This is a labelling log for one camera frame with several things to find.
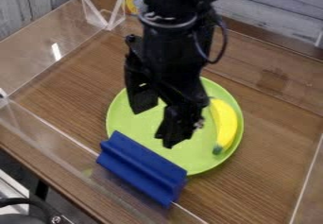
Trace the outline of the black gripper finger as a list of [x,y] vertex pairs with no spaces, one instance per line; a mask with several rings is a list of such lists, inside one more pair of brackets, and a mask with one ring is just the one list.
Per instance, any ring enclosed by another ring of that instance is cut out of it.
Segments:
[[164,148],[172,149],[184,140],[192,138],[203,122],[202,108],[191,104],[167,105],[155,138],[162,140]]
[[128,104],[135,114],[148,111],[158,105],[158,93],[144,72],[126,65],[126,86]]

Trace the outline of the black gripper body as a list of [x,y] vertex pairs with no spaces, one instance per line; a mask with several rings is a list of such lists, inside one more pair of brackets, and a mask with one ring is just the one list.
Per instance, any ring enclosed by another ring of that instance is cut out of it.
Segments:
[[126,65],[140,69],[150,78],[152,89],[167,105],[191,104],[202,109],[208,105],[199,79],[207,64],[211,27],[207,18],[187,22],[154,22],[140,18],[143,36],[127,35]]

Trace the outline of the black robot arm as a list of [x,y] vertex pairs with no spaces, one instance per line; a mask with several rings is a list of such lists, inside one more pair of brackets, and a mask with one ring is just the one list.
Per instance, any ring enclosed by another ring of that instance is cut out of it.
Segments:
[[127,36],[126,85],[135,113],[166,103],[155,138],[171,148],[203,126],[210,97],[200,71],[220,61],[211,57],[215,29],[227,31],[214,3],[218,0],[144,0],[139,13],[144,34]]

